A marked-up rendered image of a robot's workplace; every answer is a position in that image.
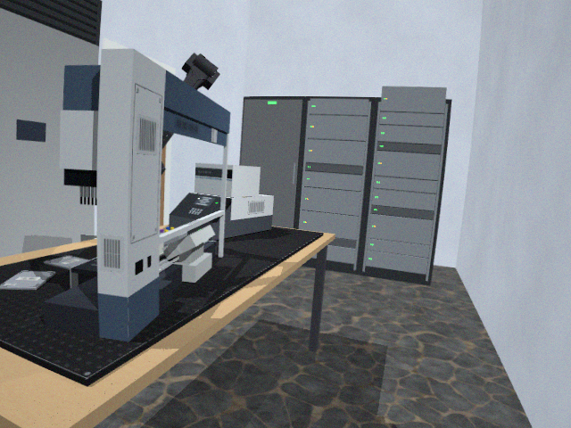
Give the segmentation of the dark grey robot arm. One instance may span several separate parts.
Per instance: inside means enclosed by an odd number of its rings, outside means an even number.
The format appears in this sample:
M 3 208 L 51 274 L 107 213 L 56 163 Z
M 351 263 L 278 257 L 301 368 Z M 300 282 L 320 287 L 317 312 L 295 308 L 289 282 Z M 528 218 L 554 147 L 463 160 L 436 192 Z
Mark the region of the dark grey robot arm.
M 217 69 L 201 53 L 193 53 L 182 67 L 187 74 L 184 81 L 196 90 L 202 86 L 209 90 L 220 75 Z

